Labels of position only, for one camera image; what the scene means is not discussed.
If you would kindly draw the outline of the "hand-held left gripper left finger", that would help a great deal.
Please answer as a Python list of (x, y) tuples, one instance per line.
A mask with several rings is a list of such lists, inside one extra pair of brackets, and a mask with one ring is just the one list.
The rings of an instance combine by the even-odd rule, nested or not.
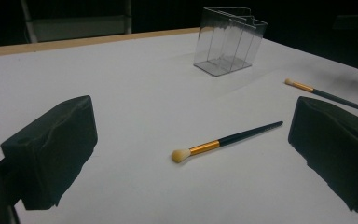
[(8, 201), (27, 210), (57, 205), (98, 141), (91, 98), (64, 101), (1, 144)]

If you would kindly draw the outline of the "thin wooden brush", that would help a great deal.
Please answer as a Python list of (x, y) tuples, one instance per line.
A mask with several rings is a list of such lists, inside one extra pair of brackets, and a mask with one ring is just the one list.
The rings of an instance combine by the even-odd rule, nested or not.
[(186, 149), (176, 149), (172, 152), (171, 158), (174, 162), (180, 163), (187, 158), (198, 155), (200, 153), (204, 153), (216, 148), (225, 147), (237, 142), (240, 142), (244, 139), (248, 139), (251, 137), (254, 137), (256, 135), (259, 135), (261, 133), (268, 132), (270, 130), (273, 130), (275, 128), (281, 127), (283, 125), (282, 121), (274, 122), (268, 125), (264, 125), (261, 127), (257, 127), (248, 131), (240, 132), (240, 133), (234, 133), (232, 135), (213, 140), (208, 143), (201, 144), (199, 146), (186, 148)]

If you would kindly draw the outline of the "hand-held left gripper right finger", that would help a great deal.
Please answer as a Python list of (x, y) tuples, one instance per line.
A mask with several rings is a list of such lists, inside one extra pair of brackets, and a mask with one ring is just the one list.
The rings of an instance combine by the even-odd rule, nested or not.
[(358, 212), (358, 117), (325, 101), (299, 97), (288, 142)]

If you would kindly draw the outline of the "black gold makeup brush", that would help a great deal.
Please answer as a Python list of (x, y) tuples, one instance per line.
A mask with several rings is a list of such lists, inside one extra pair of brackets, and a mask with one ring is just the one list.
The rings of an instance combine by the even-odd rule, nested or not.
[(305, 84), (302, 84), (302, 83), (299, 83), (299, 82), (295, 82), (295, 81), (291, 80), (290, 78), (287, 78), (284, 81), (284, 83), (286, 85), (298, 88), (298, 89), (300, 89), (302, 91), (307, 91), (307, 92), (310, 92), (312, 94), (315, 94), (315, 95), (318, 95), (320, 97), (323, 97), (325, 99), (329, 99), (331, 101), (334, 101), (334, 102), (337, 102), (337, 103), (340, 103), (340, 104), (343, 104), (343, 105), (358, 109), (358, 104), (356, 104), (356, 103), (353, 103), (351, 101), (345, 100), (345, 99), (340, 98), (340, 97), (337, 97), (337, 96), (335, 96), (333, 94), (330, 94), (330, 93), (327, 93), (325, 91), (317, 90), (317, 89), (315, 89), (315, 88), (313, 88), (311, 86), (308, 86), (308, 85), (305, 85)]

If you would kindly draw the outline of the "white table cover sheet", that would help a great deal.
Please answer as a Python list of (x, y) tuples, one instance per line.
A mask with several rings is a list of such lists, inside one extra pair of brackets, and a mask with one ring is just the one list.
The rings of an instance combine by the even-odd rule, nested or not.
[[(358, 69), (263, 41), (254, 64), (212, 77), (197, 33), (0, 56), (0, 146), (67, 99), (91, 97), (98, 144), (60, 203), (22, 224), (358, 224), (288, 144), (287, 78), (358, 104)], [(282, 121), (176, 163), (172, 152)]]

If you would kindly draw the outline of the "wooden table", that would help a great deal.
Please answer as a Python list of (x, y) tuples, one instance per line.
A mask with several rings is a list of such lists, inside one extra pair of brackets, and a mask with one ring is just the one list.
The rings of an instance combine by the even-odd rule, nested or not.
[(0, 46), (0, 56), (28, 53), (28, 52), (38, 52), (44, 50), (67, 49), (67, 48), (82, 47), (82, 46), (118, 42), (118, 41), (132, 40), (132, 39), (148, 38), (148, 37), (159, 37), (159, 36), (167, 36), (167, 35), (186, 35), (186, 34), (197, 33), (198, 31), (199, 28), (195, 27), (195, 28), (145, 32), (145, 33), (137, 33), (137, 34), (109, 35), (109, 36), (87, 37), (87, 38), (70, 39), (70, 40), (60, 40), (60, 41), (52, 41), (52, 42)]

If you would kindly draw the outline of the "white metal stand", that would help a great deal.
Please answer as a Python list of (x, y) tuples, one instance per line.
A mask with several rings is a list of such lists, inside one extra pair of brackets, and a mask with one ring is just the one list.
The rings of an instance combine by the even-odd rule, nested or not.
[(131, 33), (131, 0), (20, 0), (28, 42)]

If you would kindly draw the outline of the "clear acrylic organizer box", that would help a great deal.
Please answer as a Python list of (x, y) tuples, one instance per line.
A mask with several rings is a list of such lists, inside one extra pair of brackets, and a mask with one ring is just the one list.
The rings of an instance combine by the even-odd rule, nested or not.
[(214, 77), (250, 67), (267, 27), (248, 7), (205, 7), (193, 64)]

